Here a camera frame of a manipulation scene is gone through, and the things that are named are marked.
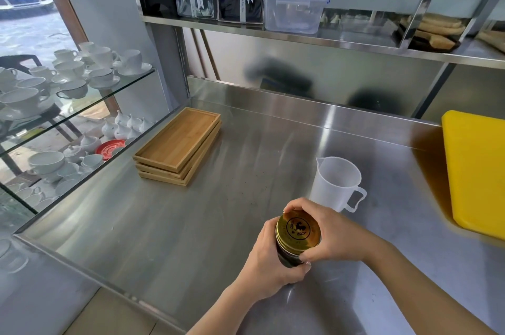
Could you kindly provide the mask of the person's left forearm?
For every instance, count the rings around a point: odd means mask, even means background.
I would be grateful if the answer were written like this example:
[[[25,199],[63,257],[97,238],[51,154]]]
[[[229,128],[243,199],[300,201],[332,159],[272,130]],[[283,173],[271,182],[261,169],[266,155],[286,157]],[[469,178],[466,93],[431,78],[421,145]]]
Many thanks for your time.
[[[186,335],[236,335],[258,300],[250,286],[233,282]]]

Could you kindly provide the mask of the clear container with blue lid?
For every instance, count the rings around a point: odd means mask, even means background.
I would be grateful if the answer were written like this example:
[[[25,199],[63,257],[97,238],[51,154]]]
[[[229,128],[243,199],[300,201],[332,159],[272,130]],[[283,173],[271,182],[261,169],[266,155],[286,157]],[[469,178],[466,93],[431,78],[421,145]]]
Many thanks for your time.
[[[315,34],[330,0],[263,0],[264,28],[268,31]]]

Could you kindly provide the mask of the person's right hand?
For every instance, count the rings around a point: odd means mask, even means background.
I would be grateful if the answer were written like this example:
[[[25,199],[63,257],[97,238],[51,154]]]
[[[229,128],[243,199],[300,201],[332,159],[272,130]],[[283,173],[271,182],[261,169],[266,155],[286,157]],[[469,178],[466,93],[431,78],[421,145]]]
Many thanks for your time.
[[[293,210],[303,210],[317,221],[321,230],[320,242],[325,242],[329,248],[329,260],[365,262],[371,256],[373,246],[380,240],[380,237],[341,213],[307,198],[290,201],[283,213]]]

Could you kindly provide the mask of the gold round jar lid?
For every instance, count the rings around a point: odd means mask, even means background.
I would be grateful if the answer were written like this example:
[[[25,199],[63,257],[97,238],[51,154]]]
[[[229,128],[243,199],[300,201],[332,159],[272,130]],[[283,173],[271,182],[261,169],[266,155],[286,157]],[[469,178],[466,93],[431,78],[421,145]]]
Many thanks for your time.
[[[319,245],[321,230],[317,221],[303,210],[283,213],[277,220],[275,236],[281,250],[298,257]]]

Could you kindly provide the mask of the red saucer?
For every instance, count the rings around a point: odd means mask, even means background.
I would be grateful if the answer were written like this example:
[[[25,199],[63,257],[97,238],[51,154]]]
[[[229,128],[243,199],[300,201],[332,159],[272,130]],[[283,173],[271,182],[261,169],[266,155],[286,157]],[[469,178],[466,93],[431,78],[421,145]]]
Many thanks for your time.
[[[104,161],[108,161],[113,155],[125,147],[125,140],[113,139],[102,143],[95,150],[95,154],[100,155]]]

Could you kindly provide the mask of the group of white teapots bowls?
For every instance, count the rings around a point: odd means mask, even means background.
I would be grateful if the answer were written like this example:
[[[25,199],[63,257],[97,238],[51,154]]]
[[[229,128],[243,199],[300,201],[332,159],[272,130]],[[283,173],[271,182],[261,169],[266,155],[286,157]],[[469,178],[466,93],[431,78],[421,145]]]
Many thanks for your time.
[[[106,161],[104,144],[115,154],[160,120],[152,115],[110,114],[100,109],[66,121],[28,129],[35,119],[13,122],[21,130],[0,141],[0,211],[32,216],[58,200]]]

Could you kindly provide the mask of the black chair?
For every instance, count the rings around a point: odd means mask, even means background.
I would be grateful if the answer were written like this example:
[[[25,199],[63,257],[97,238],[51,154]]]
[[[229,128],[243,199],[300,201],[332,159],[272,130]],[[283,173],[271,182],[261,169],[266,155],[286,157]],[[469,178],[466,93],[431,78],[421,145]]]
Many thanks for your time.
[[[13,56],[0,57],[0,67],[5,69],[16,69],[26,74],[30,74],[29,68],[22,64],[22,62],[32,60],[36,66],[42,66],[40,60],[33,54],[18,54]]]

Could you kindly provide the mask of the clear plastic measuring jug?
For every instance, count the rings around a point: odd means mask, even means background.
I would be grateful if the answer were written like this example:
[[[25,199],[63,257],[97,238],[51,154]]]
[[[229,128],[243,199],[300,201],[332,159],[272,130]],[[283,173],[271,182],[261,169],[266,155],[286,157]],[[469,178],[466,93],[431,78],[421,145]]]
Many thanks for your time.
[[[358,167],[340,157],[316,158],[316,163],[309,200],[339,213],[355,212],[367,196],[367,191],[360,187],[362,174]]]

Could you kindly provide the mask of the group of white cups saucers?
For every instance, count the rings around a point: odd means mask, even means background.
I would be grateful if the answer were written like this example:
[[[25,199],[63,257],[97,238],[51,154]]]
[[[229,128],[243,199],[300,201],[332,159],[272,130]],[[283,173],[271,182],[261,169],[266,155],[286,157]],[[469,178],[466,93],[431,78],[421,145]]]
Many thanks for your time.
[[[36,66],[34,61],[22,62],[30,74],[16,69],[0,67],[0,101],[8,102],[12,92],[23,93],[22,99],[34,97],[38,92],[49,90],[52,83],[59,83],[60,89],[72,98],[82,91],[87,81],[92,85],[111,86],[115,71],[121,76],[139,76],[153,69],[144,62],[141,51],[129,49],[117,54],[109,47],[98,46],[93,42],[79,44],[80,51],[61,49],[54,52],[56,60],[53,67]]]

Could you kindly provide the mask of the pile of wooden utensils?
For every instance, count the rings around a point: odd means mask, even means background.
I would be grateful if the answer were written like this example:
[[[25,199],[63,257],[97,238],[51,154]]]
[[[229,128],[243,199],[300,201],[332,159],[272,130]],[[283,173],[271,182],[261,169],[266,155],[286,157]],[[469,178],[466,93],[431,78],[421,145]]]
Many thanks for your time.
[[[418,51],[450,53],[461,45],[466,25],[456,18],[426,13],[408,45]]]

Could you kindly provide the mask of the person's left hand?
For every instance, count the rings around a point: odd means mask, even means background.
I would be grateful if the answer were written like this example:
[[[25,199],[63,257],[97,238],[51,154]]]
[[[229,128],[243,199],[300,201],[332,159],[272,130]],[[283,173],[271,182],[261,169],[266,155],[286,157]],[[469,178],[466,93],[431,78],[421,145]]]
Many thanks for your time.
[[[269,298],[281,287],[292,284],[276,282],[276,269],[281,264],[275,244],[277,220],[278,217],[274,217],[264,223],[243,269],[234,281],[254,289],[259,300]]]

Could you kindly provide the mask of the stainless steel wall shelf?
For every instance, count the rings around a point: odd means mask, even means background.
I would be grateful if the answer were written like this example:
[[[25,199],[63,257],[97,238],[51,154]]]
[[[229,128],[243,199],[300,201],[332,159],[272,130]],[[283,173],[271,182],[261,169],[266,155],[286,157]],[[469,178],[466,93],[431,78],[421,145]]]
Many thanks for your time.
[[[334,27],[321,27],[315,34],[300,34],[267,31],[264,26],[258,23],[241,24],[236,22],[224,22],[211,19],[210,21],[191,21],[189,17],[178,16],[176,11],[173,13],[148,13],[145,0],[136,0],[140,9],[140,14],[148,23],[171,25],[178,27],[191,27],[202,30],[240,34],[245,36],[283,40],[317,46],[327,46],[333,48],[342,48],[353,51],[383,53],[393,56],[428,59],[432,61],[466,64],[470,66],[485,67],[491,69],[505,69],[505,53],[499,53],[495,48],[487,47],[484,42],[477,40],[477,25],[475,21],[470,26],[470,31],[450,52],[445,51],[420,51],[411,48],[407,43],[413,36],[409,32],[406,38],[403,38],[404,30],[399,30],[397,26],[393,27],[391,33],[365,32],[363,25],[355,22],[359,31],[338,32]],[[433,7],[432,0],[342,0],[348,7],[356,5],[375,5],[381,10],[392,10],[397,13],[408,13],[413,11],[416,20],[420,20],[422,15],[426,15]],[[451,15],[466,14],[472,10],[472,17],[485,13],[485,10],[479,8],[477,0],[435,0],[435,8],[448,11]]]

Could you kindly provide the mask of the yellow cutting board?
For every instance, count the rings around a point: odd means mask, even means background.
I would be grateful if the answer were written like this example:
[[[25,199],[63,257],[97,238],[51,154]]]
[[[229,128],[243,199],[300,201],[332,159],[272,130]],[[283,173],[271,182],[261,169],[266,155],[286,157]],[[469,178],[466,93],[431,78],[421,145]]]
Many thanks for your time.
[[[505,241],[505,120],[450,110],[441,126],[454,221]]]

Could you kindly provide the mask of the dark round tin jar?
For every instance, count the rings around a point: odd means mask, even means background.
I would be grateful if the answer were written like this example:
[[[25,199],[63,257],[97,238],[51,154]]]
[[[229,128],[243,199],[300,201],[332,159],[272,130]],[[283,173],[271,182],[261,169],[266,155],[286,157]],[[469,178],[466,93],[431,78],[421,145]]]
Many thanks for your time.
[[[276,250],[281,264],[287,268],[298,267],[306,262],[301,261],[298,255],[291,254],[281,247],[281,245],[276,242]]]

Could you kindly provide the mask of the person's right forearm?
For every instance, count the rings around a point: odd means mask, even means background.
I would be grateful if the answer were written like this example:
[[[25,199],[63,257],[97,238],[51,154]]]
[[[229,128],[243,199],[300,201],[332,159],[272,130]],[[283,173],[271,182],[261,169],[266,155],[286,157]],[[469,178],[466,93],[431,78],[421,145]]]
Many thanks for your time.
[[[378,276],[416,335],[497,335],[401,252],[374,234],[364,263]]]

